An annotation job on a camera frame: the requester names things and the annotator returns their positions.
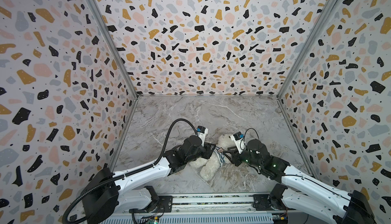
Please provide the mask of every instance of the terrazzo patterned wallpaper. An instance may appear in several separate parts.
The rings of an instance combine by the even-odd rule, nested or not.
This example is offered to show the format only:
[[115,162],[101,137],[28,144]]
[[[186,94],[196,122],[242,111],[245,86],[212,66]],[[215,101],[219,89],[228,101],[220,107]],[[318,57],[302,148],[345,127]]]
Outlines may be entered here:
[[130,94],[84,0],[0,0],[0,18],[0,223],[57,223],[110,162]]
[[277,94],[327,0],[96,0],[139,94]]
[[391,217],[391,0],[338,0],[282,102],[322,181]]

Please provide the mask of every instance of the patterned side wall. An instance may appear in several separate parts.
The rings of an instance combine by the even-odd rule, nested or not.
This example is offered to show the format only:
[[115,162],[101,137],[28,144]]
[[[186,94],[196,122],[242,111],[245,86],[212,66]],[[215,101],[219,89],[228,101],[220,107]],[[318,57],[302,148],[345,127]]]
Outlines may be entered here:
[[110,162],[130,94],[84,0],[0,0],[0,17],[0,223],[57,223]]
[[338,0],[282,102],[316,174],[391,217],[391,0]]
[[326,0],[96,2],[139,94],[275,94]]

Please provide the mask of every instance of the robotic arm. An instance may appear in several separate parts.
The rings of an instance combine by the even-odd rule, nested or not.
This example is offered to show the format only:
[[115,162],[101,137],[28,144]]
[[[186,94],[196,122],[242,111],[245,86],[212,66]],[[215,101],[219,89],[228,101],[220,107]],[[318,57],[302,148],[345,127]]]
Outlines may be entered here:
[[266,145],[258,139],[250,140],[244,145],[241,132],[233,134],[231,139],[236,147],[224,152],[231,163],[235,166],[246,163],[258,174],[279,182],[262,207],[296,209],[330,224],[375,223],[373,212],[362,193],[356,190],[349,193],[311,178],[287,161],[271,156]]
[[[182,145],[165,151],[170,131],[178,121],[188,123],[195,135],[185,139]],[[153,211],[159,201],[153,187],[146,186],[140,190],[134,189],[154,179],[177,173],[184,169],[188,162],[200,157],[209,159],[216,144],[205,142],[207,133],[207,128],[198,126],[195,129],[185,119],[175,120],[167,132],[163,149],[157,159],[132,169],[113,173],[109,168],[100,170],[88,183],[82,194],[67,208],[63,215],[63,223],[77,224],[86,220],[88,224],[97,224],[114,212],[132,209],[144,210],[146,213]],[[83,203],[86,216],[76,221],[68,221],[69,213],[80,201]]]

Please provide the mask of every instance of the white stuffed animal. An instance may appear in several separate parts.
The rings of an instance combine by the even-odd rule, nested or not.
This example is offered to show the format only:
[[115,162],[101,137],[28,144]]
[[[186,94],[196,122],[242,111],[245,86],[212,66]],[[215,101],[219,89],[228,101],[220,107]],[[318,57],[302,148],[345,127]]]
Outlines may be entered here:
[[218,144],[209,159],[198,158],[189,164],[196,169],[203,167],[200,175],[205,181],[209,181],[224,163],[231,163],[222,152],[233,146],[235,146],[235,143],[230,139],[230,136],[223,134],[219,136]]

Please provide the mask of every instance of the marble floor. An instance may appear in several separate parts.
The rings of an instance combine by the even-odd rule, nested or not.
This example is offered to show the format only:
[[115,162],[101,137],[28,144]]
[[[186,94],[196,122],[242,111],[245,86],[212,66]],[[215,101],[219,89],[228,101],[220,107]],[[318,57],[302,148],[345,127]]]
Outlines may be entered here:
[[[195,127],[208,128],[205,141],[209,143],[217,143],[222,134],[244,133],[250,127],[255,128],[260,139],[269,138],[266,146],[271,155],[307,172],[276,97],[233,96],[140,97],[115,170],[129,169],[157,158],[170,124],[178,118],[188,119]],[[187,123],[178,122],[171,131],[166,150],[182,144],[192,134]],[[246,142],[254,137],[255,133],[249,130]],[[184,170],[147,185],[163,194],[269,192],[276,184],[245,164],[235,167],[226,163],[209,181],[204,181],[199,171],[187,165]]]

